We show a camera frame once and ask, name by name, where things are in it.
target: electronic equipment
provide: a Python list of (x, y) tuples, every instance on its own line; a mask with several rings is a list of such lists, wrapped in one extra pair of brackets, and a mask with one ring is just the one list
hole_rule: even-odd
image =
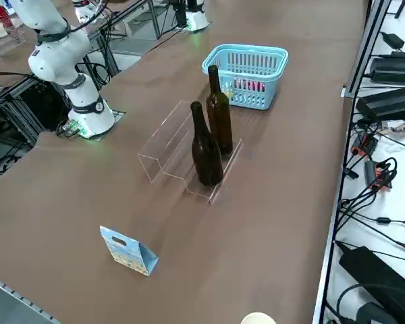
[[(364, 162), (364, 178), (366, 180), (366, 185), (370, 186), (371, 183), (375, 181), (372, 185), (374, 189), (378, 189), (384, 184), (389, 177), (388, 170), (378, 166), (378, 162), (375, 161), (366, 161)], [(382, 189), (392, 188), (392, 182), (387, 183), (384, 185)]]
[(356, 316), (357, 324), (398, 324), (384, 308), (373, 302), (368, 302), (358, 309)]
[(401, 49), (405, 45), (405, 42), (396, 34), (380, 33), (383, 35), (385, 44), (389, 45), (392, 49)]
[[(30, 69), (35, 76), (54, 82), (66, 93), (72, 104), (69, 122), (77, 125), (79, 135), (92, 138), (110, 130), (115, 123), (113, 111), (100, 96), (91, 77), (75, 69), (90, 47), (83, 30), (85, 25), (70, 26), (52, 1), (11, 0), (11, 4), (21, 21), (37, 33), (39, 45), (28, 59)], [(106, 3), (100, 1), (97, 15), (105, 8)]]
[(351, 153), (354, 155), (372, 156), (378, 144), (378, 140), (371, 134), (359, 132), (351, 146)]
[(367, 247), (351, 250), (345, 244), (336, 244), (343, 252), (339, 264), (359, 284), (364, 285), (364, 289), (389, 314), (399, 323), (405, 324), (405, 293), (402, 293), (405, 292), (405, 279)]
[(405, 59), (376, 58), (372, 60), (371, 72), (364, 77), (375, 83), (405, 85)]
[(179, 28), (188, 32), (203, 30), (209, 25), (204, 0), (170, 0)]
[(36, 84), (20, 95), (43, 128), (53, 132), (66, 121), (70, 108), (63, 97), (49, 83)]
[(374, 122), (405, 119), (405, 88), (361, 97), (356, 107)]

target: white device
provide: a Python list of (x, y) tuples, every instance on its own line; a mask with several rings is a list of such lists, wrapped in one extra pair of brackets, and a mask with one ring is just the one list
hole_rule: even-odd
[(202, 30), (209, 25), (204, 0), (186, 0), (186, 20), (188, 25), (185, 30), (189, 32)]
[(28, 65), (38, 78), (62, 87), (72, 103), (69, 120), (79, 135), (90, 138), (111, 129), (115, 123), (112, 110), (90, 76), (75, 69), (90, 47), (85, 31), (69, 32), (72, 27), (50, 0), (10, 1), (25, 25), (40, 30), (42, 44), (35, 48)]

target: white cup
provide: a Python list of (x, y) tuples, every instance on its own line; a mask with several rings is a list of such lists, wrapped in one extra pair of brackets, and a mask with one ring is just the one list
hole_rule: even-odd
[(267, 314), (250, 313), (243, 318), (241, 324), (276, 324), (276, 322)]

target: table surface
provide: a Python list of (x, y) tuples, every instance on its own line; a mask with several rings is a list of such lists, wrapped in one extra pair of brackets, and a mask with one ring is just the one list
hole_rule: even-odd
[[(387, 12), (397, 12), (401, 1), (392, 1)], [(395, 19), (393, 15), (386, 15), (381, 31), (386, 33), (395, 33), (401, 39), (405, 41), (405, 8), (399, 19)], [(373, 47), (373, 55), (390, 54), (392, 49), (384, 43), (381, 36), (379, 36)], [(369, 60), (365, 73), (370, 72), (370, 66), (372, 59)], [(358, 92), (360, 97), (372, 95), (375, 93), (386, 92), (393, 89), (389, 88), (369, 88), (387, 86), (386, 84), (376, 84), (369, 81), (369, 79), (363, 79), (361, 89)], [(362, 118), (362, 115), (358, 114), (354, 116), (354, 121)], [(405, 132), (400, 134), (391, 134), (391, 138), (398, 140), (405, 144)], [(393, 188), (389, 192), (380, 192), (377, 195), (375, 202), (360, 210), (359, 213), (372, 218), (377, 217), (389, 217), (393, 220), (405, 221), (405, 148), (399, 144), (396, 144), (386, 138), (377, 136), (379, 143), (375, 152), (372, 154), (372, 158), (375, 161), (382, 161), (389, 157), (394, 157), (398, 162), (398, 174), (392, 182)], [(350, 141), (350, 145), (354, 142), (355, 136)], [(359, 178), (351, 180), (345, 179), (344, 188), (342, 192), (342, 198), (352, 198), (359, 194), (366, 186), (364, 177), (364, 164), (366, 159), (362, 160), (357, 166), (354, 167), (354, 171), (359, 174)], [(405, 243), (405, 225), (398, 225), (395, 223), (386, 225), (377, 225), (375, 222), (367, 221), (362, 217), (357, 217), (361, 221), (369, 224), (377, 230), (387, 234), (391, 238)], [(359, 222), (351, 219), (349, 222), (339, 231), (336, 236), (337, 240), (354, 244), (356, 246), (366, 246), (370, 250), (388, 253), (400, 258), (405, 259), (405, 249), (395, 244), (392, 244), (389, 240), (383, 236), (375, 233), (371, 229), (365, 227)], [(333, 250), (333, 262), (331, 264), (330, 280), (327, 290), (327, 300), (335, 306), (340, 294), (348, 287), (357, 283), (346, 271), (339, 265), (339, 259), (342, 252), (339, 248), (335, 247)], [(391, 256), (377, 254), (377, 256), (384, 260), (391, 268), (398, 272), (403, 278), (405, 278), (405, 260), (395, 259)], [(357, 310), (366, 302), (374, 301), (368, 294), (363, 293), (363, 289), (355, 289), (349, 292), (342, 301), (341, 314), (349, 318), (355, 318)], [(333, 315), (327, 311), (327, 318)]]
[[(312, 319), (365, 5), (206, 4), (204, 33), (175, 35), (102, 89), (127, 112), (106, 139), (41, 134), (0, 178), (0, 280), (62, 323)], [(270, 110), (232, 108), (244, 143), (208, 205), (179, 181), (151, 184), (137, 153), (179, 101), (205, 99), (200, 65), (221, 43), (283, 47), (290, 62)], [(158, 254), (152, 275), (115, 263), (100, 225)]]
[[(122, 11), (138, 1), (139, 0), (128, 0), (124, 3), (112, 3), (108, 5), (108, 7), (113, 11)], [(72, 26), (79, 25), (71, 0), (54, 0), (54, 4), (60, 14)], [(36, 34), (33, 30), (25, 26), (20, 27), (20, 30), (23, 32), (23, 37), (26, 42), (1, 56), (3, 61), (0, 62), (0, 72), (31, 73), (30, 67), (28, 66), (28, 57), (32, 54), (34, 46), (36, 45)], [(11, 86), (22, 78), (21, 76), (0, 76), (0, 86)]]

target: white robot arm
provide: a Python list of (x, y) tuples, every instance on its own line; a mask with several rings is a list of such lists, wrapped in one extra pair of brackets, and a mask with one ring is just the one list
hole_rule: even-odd
[(11, 4), (21, 21), (38, 32), (41, 42), (28, 59), (30, 69), (38, 78), (62, 87), (72, 102), (69, 120), (77, 125), (79, 135), (90, 138), (112, 128), (112, 110), (90, 76), (75, 69), (90, 47), (85, 31), (73, 30), (52, 1), (11, 0)]

